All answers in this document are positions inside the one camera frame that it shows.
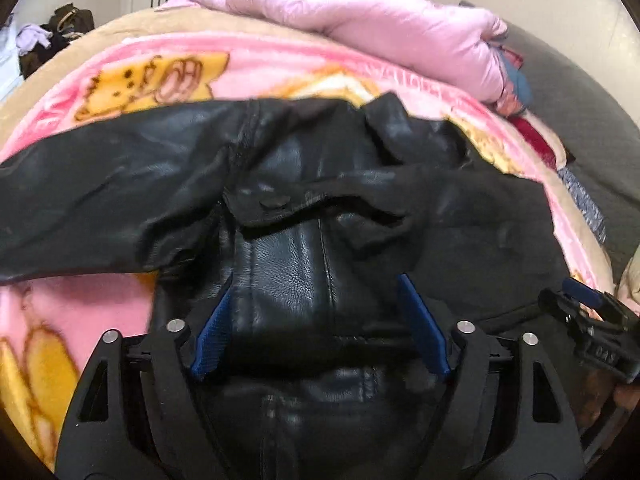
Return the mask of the right hand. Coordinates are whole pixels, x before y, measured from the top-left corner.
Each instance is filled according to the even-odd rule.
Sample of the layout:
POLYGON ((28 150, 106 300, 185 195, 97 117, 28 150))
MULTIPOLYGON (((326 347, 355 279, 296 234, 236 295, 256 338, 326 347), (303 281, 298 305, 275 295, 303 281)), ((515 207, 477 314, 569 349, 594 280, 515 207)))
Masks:
POLYGON ((608 390, 605 386, 588 386, 586 400, 579 416, 583 427, 591 427, 596 422, 601 415, 606 400, 610 396, 612 396, 613 402, 618 408, 632 412, 639 403, 639 386, 618 385, 611 390, 608 390))

